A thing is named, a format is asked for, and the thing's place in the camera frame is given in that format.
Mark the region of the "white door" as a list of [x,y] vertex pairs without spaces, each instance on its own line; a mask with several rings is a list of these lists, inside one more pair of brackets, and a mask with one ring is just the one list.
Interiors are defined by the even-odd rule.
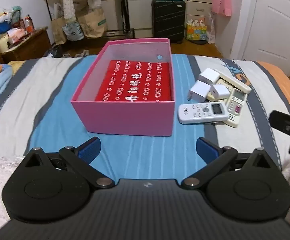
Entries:
[[256,0],[242,58],[273,64],[290,75],[290,0]]

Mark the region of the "striped bed duvet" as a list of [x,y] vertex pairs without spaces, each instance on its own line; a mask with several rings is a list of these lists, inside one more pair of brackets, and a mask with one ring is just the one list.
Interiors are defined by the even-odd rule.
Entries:
[[[93,137],[76,114],[71,98],[95,61],[83,59],[29,60],[3,79],[0,89],[0,228],[9,221],[1,191],[27,152],[41,147],[57,152],[64,146],[77,147]],[[187,93],[206,68],[220,69],[251,85],[237,128],[224,124],[182,125],[174,120],[170,137],[101,134],[101,153],[92,166],[113,180],[183,180],[205,166],[196,150],[199,137],[219,146],[252,152],[262,146],[283,170],[290,182],[290,138],[272,130],[265,138],[256,109],[290,114],[290,80],[267,63],[236,61],[204,56],[174,54],[176,105],[187,101]],[[290,211],[287,215],[290,223]]]

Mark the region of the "red patterned glasses cloth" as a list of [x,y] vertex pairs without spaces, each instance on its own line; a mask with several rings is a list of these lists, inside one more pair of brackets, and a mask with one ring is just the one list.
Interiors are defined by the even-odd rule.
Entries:
[[172,100],[169,64],[112,60],[97,93],[101,102]]

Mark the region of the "wooden nightstand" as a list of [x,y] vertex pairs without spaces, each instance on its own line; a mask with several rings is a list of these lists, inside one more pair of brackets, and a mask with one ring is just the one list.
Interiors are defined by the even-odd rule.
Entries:
[[4,62],[9,63],[10,61],[24,61],[43,57],[52,47],[47,29],[47,27],[37,29],[17,46],[2,53]]

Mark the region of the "colourful gift bag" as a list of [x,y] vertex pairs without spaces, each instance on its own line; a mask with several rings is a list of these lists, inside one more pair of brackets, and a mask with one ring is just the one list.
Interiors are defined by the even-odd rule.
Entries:
[[207,40],[205,17],[191,18],[186,22],[186,39],[193,41]]

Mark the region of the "white charger top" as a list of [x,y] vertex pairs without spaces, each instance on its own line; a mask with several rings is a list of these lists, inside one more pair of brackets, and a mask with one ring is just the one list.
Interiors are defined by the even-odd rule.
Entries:
[[213,85],[217,83],[219,77],[220,77],[219,72],[211,68],[206,68],[203,72],[200,73],[198,80],[208,85]]

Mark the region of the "printed plastic bag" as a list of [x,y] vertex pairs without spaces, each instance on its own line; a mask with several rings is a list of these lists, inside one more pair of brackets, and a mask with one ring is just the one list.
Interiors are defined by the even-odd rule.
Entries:
[[84,33],[77,21],[66,23],[62,29],[69,41],[79,41],[84,39]]

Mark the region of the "long cream remote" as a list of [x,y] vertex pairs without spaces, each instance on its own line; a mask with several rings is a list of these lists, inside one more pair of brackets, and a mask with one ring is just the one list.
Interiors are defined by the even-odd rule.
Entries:
[[230,85],[232,85],[236,89],[242,91],[243,93],[249,94],[251,92],[252,89],[249,86],[247,86],[246,84],[244,84],[240,80],[234,78],[233,76],[228,76],[217,69],[214,69],[214,71],[216,71],[219,74],[221,79],[225,80]]

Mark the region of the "yellowed TCL remote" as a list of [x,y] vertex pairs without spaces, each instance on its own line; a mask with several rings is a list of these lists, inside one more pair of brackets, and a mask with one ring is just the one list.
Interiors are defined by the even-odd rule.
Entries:
[[229,98],[233,86],[223,79],[219,79],[216,84],[211,85],[210,92],[206,99],[211,102],[224,101]]

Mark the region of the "pink hanging bag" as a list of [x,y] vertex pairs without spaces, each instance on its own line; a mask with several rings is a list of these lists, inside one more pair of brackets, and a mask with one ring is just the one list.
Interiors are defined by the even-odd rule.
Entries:
[[212,0],[212,12],[226,17],[232,16],[232,0]]

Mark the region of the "small white charger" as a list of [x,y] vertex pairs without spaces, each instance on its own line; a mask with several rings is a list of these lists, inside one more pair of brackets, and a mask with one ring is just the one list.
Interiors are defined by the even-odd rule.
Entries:
[[227,99],[230,95],[230,91],[222,84],[211,85],[210,93],[215,100]]

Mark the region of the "white charger with prongs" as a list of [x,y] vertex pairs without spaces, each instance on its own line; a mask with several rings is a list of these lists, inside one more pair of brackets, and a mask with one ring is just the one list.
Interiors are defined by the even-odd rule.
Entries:
[[208,93],[210,92],[211,86],[202,82],[197,81],[195,85],[189,90],[187,99],[194,100],[198,103],[203,103],[206,100]]

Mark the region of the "tissue box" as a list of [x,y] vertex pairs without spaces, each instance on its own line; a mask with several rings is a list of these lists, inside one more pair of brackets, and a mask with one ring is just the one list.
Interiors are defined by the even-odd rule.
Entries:
[[9,43],[14,44],[22,37],[24,37],[26,34],[27,33],[24,29],[12,28],[7,31],[8,41]]

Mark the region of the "black suitcase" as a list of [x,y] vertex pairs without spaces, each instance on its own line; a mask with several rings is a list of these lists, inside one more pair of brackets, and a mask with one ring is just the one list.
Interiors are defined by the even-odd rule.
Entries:
[[168,38],[182,43],[185,33],[186,3],[180,0],[152,1],[152,33],[154,38]]

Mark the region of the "white wardrobe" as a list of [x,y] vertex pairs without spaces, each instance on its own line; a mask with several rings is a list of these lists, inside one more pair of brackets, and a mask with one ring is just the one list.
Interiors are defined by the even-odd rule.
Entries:
[[186,22],[208,18],[212,0],[102,0],[108,32],[173,38]]

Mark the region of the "brown paper bag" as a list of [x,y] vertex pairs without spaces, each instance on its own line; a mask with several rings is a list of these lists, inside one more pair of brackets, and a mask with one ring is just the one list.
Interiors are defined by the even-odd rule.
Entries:
[[78,22],[87,38],[102,37],[108,30],[108,25],[102,8],[96,8],[88,14],[79,16]]

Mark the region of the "cream Qunda remote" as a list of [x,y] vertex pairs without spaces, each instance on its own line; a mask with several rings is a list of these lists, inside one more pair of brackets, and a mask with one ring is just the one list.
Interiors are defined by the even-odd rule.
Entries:
[[238,127],[242,108],[247,101],[247,94],[234,88],[226,102],[228,111],[228,119],[223,121],[226,125],[236,128]]

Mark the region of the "black clothes rack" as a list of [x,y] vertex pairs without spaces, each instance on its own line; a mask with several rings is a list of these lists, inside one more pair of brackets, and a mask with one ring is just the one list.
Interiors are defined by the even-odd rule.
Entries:
[[[76,10],[76,20],[91,12],[87,0],[73,0]],[[101,0],[101,8],[104,11],[108,25],[107,32],[102,36],[106,38],[133,38],[134,30],[130,26],[127,0]],[[62,29],[66,24],[63,11],[63,0],[55,3],[54,12],[50,13],[52,33],[56,44],[64,44],[69,41]]]

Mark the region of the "white TCL remote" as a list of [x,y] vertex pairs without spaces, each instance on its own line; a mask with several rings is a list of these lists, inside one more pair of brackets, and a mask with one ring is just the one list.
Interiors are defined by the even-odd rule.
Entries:
[[228,118],[229,113],[223,102],[183,104],[178,109],[178,120],[184,125],[220,122]]

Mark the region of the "pink storage box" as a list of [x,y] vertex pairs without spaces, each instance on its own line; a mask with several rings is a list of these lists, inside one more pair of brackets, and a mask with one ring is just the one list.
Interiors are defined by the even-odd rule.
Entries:
[[[96,101],[97,93],[112,60],[168,63],[172,100],[160,102]],[[89,132],[170,136],[173,131],[175,100],[169,39],[136,38],[107,42],[76,88],[71,103]]]

